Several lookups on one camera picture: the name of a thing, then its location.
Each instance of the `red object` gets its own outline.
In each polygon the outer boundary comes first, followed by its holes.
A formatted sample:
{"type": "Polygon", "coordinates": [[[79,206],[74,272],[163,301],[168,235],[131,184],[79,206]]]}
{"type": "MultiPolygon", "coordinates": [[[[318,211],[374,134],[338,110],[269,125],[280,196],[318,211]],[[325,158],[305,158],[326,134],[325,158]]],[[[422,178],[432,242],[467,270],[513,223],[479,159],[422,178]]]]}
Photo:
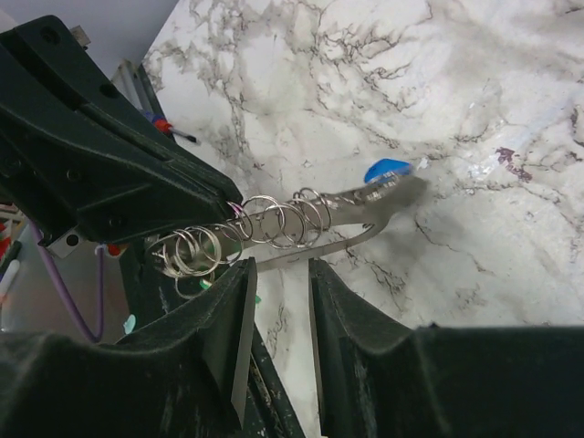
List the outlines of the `red object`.
{"type": "Polygon", "coordinates": [[[10,247],[10,234],[6,233],[6,226],[0,224],[0,260],[5,256],[8,248],[10,247]]]}
{"type": "Polygon", "coordinates": [[[166,121],[165,119],[159,119],[154,121],[154,126],[157,130],[162,132],[163,134],[170,134],[172,125],[166,121]]]}

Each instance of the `white marble surface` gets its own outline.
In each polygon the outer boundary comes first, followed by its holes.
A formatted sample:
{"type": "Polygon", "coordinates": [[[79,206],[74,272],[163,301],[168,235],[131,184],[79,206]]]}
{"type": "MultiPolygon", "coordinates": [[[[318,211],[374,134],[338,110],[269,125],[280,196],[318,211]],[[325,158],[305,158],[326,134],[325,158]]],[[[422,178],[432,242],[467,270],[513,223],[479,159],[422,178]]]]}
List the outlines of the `white marble surface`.
{"type": "MultiPolygon", "coordinates": [[[[415,327],[584,320],[583,0],[180,0],[146,57],[182,145],[245,196],[361,184],[408,160],[431,191],[328,258],[415,327]]],[[[307,266],[261,275],[257,322],[319,436],[307,266]]]]}

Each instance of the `black plastic housing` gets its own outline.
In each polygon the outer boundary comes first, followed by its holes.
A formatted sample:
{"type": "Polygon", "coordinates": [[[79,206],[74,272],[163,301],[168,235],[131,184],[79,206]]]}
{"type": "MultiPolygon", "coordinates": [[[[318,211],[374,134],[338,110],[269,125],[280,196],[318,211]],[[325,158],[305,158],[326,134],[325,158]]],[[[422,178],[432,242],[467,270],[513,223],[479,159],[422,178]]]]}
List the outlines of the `black plastic housing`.
{"type": "Polygon", "coordinates": [[[0,189],[48,245],[122,243],[230,217],[234,183],[158,132],[63,23],[0,34],[0,189]]]}

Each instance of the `purple cable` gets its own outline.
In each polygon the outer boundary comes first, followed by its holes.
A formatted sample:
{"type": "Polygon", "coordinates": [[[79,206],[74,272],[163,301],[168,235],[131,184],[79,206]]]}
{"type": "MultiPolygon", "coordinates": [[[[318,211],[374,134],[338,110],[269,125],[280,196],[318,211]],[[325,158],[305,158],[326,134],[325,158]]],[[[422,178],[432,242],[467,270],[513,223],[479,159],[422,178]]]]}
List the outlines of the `purple cable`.
{"type": "MultiPolygon", "coordinates": [[[[30,227],[33,230],[33,236],[37,241],[42,240],[43,235],[40,233],[38,227],[30,223],[30,227]]],[[[55,289],[58,292],[58,295],[61,297],[65,308],[69,312],[71,319],[77,326],[78,330],[91,342],[99,342],[101,337],[103,336],[103,247],[98,247],[98,332],[97,334],[93,334],[91,329],[88,327],[85,319],[79,313],[79,309],[75,305],[75,301],[69,291],[67,286],[65,286],[65,282],[63,278],[58,273],[57,265],[55,265],[55,261],[53,260],[52,255],[42,246],[38,245],[38,252],[40,253],[43,262],[45,263],[45,267],[47,268],[47,272],[53,281],[53,285],[55,285],[55,289]]]]}

